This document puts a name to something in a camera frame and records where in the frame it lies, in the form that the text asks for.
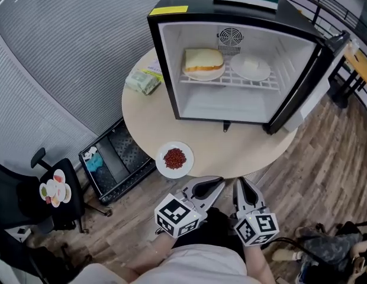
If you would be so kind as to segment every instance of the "bread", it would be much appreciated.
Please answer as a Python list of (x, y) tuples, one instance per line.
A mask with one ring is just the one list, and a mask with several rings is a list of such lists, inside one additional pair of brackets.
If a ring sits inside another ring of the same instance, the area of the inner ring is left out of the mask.
[(186, 49), (185, 70), (216, 70), (223, 66), (223, 56), (218, 50), (213, 49)]

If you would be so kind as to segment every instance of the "round table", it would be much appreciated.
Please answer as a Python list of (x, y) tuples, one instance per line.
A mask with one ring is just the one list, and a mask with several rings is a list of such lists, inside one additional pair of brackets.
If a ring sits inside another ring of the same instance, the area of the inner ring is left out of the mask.
[[(146, 68), (156, 57), (152, 49), (134, 68)], [(268, 135), (261, 125), (232, 123), (224, 133), (222, 122), (177, 120), (164, 83), (147, 96), (125, 86), (122, 109), (132, 138), (150, 157), (169, 141), (189, 145), (194, 153), (189, 175), (194, 177), (228, 179), (255, 172), (282, 155), (297, 132), (281, 129)]]

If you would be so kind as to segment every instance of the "red beans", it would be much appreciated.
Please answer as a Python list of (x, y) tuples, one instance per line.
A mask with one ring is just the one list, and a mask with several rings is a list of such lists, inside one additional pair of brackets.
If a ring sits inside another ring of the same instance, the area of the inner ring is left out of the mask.
[(178, 169), (184, 165), (186, 157), (181, 149), (170, 149), (166, 153), (164, 161), (167, 168)]

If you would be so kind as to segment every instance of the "black pants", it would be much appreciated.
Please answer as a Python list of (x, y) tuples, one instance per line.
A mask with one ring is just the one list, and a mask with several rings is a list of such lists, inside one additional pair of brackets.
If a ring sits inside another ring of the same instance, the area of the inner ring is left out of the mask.
[(221, 246), (236, 251), (245, 262), (240, 238), (237, 235), (228, 235), (228, 216), (213, 207), (207, 214), (206, 222), (196, 230), (179, 237), (173, 248), (192, 244)]

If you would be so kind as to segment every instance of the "yellow label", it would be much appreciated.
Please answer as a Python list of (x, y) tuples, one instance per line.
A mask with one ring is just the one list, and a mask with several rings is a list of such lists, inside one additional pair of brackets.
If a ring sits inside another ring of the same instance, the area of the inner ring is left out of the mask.
[(177, 12), (187, 12), (189, 6), (183, 6), (183, 7), (158, 7), (154, 8), (152, 12), (150, 12), (150, 16), (152, 15), (164, 15), (164, 14), (174, 14)]

